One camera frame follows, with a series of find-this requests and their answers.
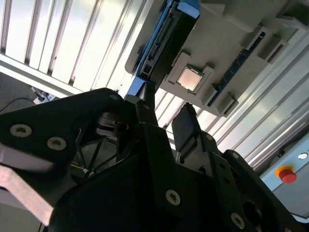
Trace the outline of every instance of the blue clip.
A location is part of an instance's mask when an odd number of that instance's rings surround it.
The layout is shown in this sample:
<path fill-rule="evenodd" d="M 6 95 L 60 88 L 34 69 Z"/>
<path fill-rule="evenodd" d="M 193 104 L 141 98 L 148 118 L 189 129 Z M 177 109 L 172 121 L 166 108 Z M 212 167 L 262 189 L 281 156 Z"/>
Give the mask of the blue clip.
<path fill-rule="evenodd" d="M 177 9 L 193 18 L 197 18 L 201 6 L 198 3 L 198 0 L 180 0 Z"/>

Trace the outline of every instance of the red button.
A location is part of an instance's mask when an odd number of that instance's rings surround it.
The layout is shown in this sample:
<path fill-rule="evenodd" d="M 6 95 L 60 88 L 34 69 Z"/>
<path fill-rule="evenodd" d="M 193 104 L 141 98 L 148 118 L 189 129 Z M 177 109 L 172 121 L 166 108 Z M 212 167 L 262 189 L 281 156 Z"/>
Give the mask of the red button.
<path fill-rule="evenodd" d="M 296 180 L 297 175 L 291 169 L 284 169 L 279 172 L 279 177 L 283 183 L 290 184 Z"/>

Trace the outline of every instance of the corrugated metal wall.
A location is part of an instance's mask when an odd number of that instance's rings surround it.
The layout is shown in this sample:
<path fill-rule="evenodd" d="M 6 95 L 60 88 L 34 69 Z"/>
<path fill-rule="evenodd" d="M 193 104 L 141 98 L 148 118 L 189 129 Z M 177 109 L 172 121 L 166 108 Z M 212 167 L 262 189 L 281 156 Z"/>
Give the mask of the corrugated metal wall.
<path fill-rule="evenodd" d="M 102 87 L 126 91 L 132 75 L 125 63 L 152 3 L 0 0 L 0 72 L 57 97 Z"/>
<path fill-rule="evenodd" d="M 171 121 L 183 104 L 162 89 L 156 94 L 159 125 L 167 128 L 170 139 Z M 227 118 L 196 110 L 201 128 L 216 139 L 220 150 L 234 149 L 256 167 L 309 123 L 309 33 L 299 30 L 292 37 Z"/>

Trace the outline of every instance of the emergency stop button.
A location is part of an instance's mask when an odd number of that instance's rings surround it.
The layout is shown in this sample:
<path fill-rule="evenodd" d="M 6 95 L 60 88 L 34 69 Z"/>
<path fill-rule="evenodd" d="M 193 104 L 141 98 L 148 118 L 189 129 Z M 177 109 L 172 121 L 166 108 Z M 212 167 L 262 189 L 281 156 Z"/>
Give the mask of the emergency stop button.
<path fill-rule="evenodd" d="M 290 184 L 296 180 L 297 175 L 291 169 L 284 169 L 279 172 L 279 177 L 283 183 Z"/>
<path fill-rule="evenodd" d="M 285 184 L 290 184 L 296 181 L 297 175 L 294 173 L 294 167 L 282 166 L 276 170 L 276 176 Z"/>

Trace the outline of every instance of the screw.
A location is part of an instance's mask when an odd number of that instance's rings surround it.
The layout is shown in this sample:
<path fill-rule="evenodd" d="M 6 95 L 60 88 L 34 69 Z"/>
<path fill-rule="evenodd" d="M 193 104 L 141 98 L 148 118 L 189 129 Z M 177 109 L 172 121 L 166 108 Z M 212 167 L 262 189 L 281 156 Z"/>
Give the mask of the screw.
<path fill-rule="evenodd" d="M 52 137 L 47 141 L 47 146 L 56 151 L 62 151 L 67 147 L 67 142 L 60 137 Z"/>
<path fill-rule="evenodd" d="M 235 152 L 233 152 L 232 155 L 234 158 L 239 159 L 239 156 Z"/>
<path fill-rule="evenodd" d="M 301 160 L 304 160 L 307 157 L 308 157 L 308 153 L 307 152 L 300 153 L 299 156 L 298 156 L 298 158 L 301 159 Z"/>
<path fill-rule="evenodd" d="M 114 100 L 118 100 L 118 97 L 116 95 L 113 95 L 113 94 L 110 95 L 110 98 L 114 99 Z"/>
<path fill-rule="evenodd" d="M 180 204 L 180 196 L 174 190 L 167 190 L 165 194 L 166 200 L 174 206 L 178 206 Z"/>
<path fill-rule="evenodd" d="M 148 105 L 146 105 L 146 104 L 143 104 L 143 107 L 144 108 L 146 108 L 147 110 L 149 110 L 150 108 L 149 108 L 149 106 Z"/>
<path fill-rule="evenodd" d="M 10 132 L 13 136 L 25 138 L 32 134 L 32 129 L 24 124 L 15 124 L 11 126 Z"/>
<path fill-rule="evenodd" d="M 206 137 L 209 139 L 209 140 L 213 140 L 212 136 L 210 134 L 207 134 Z"/>
<path fill-rule="evenodd" d="M 241 216 L 239 216 L 237 213 L 232 213 L 231 218 L 234 224 L 237 225 L 238 228 L 240 228 L 241 230 L 245 228 L 245 222 L 243 221 Z"/>

